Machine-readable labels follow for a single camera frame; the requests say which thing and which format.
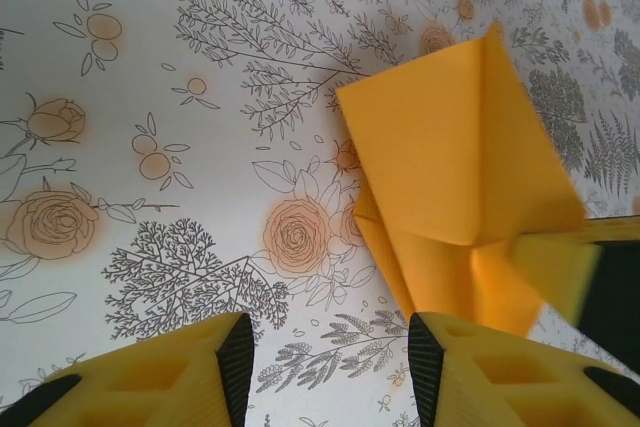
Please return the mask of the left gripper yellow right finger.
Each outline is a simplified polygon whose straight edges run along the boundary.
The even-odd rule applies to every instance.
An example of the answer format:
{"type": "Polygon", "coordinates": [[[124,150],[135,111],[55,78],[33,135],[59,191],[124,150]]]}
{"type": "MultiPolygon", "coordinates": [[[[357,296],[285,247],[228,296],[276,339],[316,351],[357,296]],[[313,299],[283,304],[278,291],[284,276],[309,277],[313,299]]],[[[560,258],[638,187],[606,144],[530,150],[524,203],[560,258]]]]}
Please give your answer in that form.
{"type": "Polygon", "coordinates": [[[415,313],[408,358],[423,426],[636,426],[639,385],[574,352],[415,313]]]}

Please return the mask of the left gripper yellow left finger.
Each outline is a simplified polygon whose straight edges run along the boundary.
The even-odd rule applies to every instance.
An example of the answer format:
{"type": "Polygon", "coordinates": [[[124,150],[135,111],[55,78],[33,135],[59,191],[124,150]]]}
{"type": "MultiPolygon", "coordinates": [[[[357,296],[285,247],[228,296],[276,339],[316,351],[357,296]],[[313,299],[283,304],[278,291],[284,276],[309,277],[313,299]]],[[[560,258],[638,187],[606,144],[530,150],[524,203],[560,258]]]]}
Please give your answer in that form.
{"type": "Polygon", "coordinates": [[[52,374],[1,414],[4,426],[242,426],[251,319],[225,313],[52,374]]]}

